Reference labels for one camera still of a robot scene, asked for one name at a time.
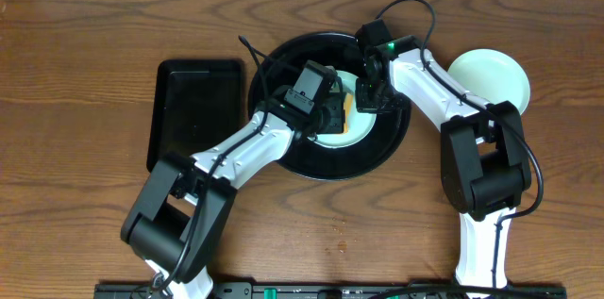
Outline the green yellow sponge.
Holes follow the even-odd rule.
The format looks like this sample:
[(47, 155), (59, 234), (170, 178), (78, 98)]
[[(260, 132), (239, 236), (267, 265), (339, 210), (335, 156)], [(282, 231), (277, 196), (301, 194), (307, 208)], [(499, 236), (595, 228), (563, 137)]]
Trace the green yellow sponge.
[(354, 100), (355, 100), (355, 97), (352, 94), (347, 93), (345, 95), (344, 103), (343, 103), (343, 110), (344, 110), (344, 131), (343, 131), (343, 133), (344, 134), (346, 134), (348, 132), (348, 128), (349, 128), (348, 118), (352, 113)]

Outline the light blue plate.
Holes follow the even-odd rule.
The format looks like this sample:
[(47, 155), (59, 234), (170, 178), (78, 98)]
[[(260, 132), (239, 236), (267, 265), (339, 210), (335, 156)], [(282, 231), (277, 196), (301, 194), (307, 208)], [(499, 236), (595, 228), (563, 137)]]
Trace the light blue plate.
[[(350, 93), (355, 97), (355, 75), (337, 70), (338, 77), (343, 82), (344, 93)], [(315, 142), (326, 148), (336, 149), (354, 145), (364, 139), (372, 130), (377, 119), (376, 114), (359, 113), (356, 109), (356, 101), (353, 102), (352, 113), (349, 116), (349, 128), (346, 134), (319, 134)]]
[(528, 76), (505, 53), (494, 49), (471, 50), (457, 57), (447, 72), (467, 90), (493, 104), (510, 101), (520, 114), (528, 108)]

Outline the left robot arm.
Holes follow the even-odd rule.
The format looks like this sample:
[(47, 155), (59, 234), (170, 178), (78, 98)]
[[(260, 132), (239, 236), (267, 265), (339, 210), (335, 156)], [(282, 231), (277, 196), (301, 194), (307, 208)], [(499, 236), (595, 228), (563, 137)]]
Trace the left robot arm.
[(207, 265), (239, 189), (298, 139), (346, 130), (350, 95), (299, 96), (259, 103), (242, 129), (189, 157), (169, 154), (153, 167), (121, 228), (121, 239), (155, 272), (146, 296), (206, 298)]

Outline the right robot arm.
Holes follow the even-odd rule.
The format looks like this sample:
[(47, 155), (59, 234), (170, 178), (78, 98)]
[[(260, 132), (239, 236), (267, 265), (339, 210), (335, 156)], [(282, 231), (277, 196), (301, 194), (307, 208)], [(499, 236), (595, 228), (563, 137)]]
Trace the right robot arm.
[(439, 129), (441, 182), (461, 222), (457, 282), (506, 288), (510, 223), (531, 184), (518, 109), (471, 93), (413, 36), (359, 39), (358, 46), (368, 76), (358, 99), (372, 112), (409, 100)]

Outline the round black tray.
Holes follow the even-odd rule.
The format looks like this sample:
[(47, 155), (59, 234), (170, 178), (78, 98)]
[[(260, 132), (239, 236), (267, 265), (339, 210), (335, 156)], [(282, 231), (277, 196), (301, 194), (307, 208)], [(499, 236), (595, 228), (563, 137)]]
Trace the round black tray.
[[(308, 60), (365, 78), (361, 51), (356, 39), (340, 32), (316, 32), (281, 44), (262, 63), (268, 91), (282, 94), (291, 88)], [(329, 96), (344, 100), (341, 79), (334, 82)], [(278, 163), (291, 172), (321, 180), (340, 180), (366, 174), (385, 162), (403, 141), (411, 119), (407, 111), (376, 114), (370, 133), (360, 142), (344, 148), (330, 149), (318, 145), (317, 136), (292, 142)]]

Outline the rectangular black tray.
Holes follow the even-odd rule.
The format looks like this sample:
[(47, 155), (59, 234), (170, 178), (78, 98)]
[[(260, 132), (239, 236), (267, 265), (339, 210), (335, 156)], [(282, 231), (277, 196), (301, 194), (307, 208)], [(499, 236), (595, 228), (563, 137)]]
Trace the rectangular black tray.
[(188, 157), (227, 139), (241, 128), (242, 106), (239, 60), (163, 61), (157, 72), (147, 170), (168, 153)]

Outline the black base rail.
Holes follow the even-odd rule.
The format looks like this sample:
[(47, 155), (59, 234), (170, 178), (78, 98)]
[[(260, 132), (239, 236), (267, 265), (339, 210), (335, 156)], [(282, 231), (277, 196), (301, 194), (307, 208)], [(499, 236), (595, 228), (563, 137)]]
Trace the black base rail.
[[(566, 299), (563, 287), (520, 287), (508, 288), (503, 294), (470, 295), (461, 292), (436, 291), (437, 284), (428, 284), (430, 291), (391, 294), (394, 299), (462, 299), (462, 298), (519, 298), (510, 291), (521, 291), (531, 297)], [(396, 287), (350, 287), (350, 286), (286, 286), (258, 285), (246, 282), (218, 283), (213, 286), (209, 299), (369, 299), (376, 295), (397, 291)]]

